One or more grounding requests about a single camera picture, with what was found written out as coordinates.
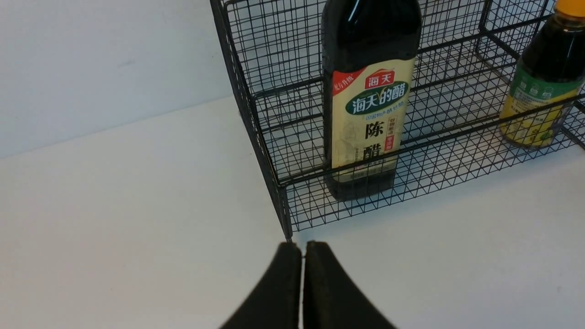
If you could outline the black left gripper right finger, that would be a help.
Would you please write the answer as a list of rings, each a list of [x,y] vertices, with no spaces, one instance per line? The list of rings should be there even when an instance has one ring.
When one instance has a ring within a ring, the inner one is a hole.
[[[305,329],[394,329],[345,272],[326,242],[306,246]]]

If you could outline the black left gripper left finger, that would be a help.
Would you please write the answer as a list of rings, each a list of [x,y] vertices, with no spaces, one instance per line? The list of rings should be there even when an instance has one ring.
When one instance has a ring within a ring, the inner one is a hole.
[[[301,250],[282,242],[262,278],[222,328],[297,329],[301,269]]]

